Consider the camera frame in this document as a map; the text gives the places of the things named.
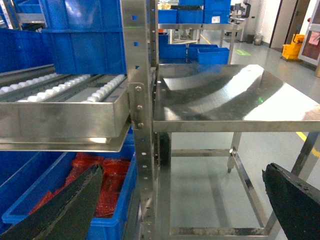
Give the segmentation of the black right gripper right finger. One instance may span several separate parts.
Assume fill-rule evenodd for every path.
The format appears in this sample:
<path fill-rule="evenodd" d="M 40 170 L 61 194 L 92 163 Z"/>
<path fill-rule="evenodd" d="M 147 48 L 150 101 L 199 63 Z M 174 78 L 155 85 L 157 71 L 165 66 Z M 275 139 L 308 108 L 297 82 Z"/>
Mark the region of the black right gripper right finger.
<path fill-rule="evenodd" d="M 262 172 L 266 194 L 289 240 L 320 238 L 320 190 L 276 163 Z"/>

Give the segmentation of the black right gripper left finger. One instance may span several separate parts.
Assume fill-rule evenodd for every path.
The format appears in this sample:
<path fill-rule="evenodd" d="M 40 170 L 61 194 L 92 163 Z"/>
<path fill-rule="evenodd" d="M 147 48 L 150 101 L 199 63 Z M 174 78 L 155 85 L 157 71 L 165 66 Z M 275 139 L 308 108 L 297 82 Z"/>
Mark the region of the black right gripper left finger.
<path fill-rule="evenodd" d="M 2 240 L 84 240 L 94 216 L 103 167 L 88 168 L 61 192 L 0 235 Z"/>

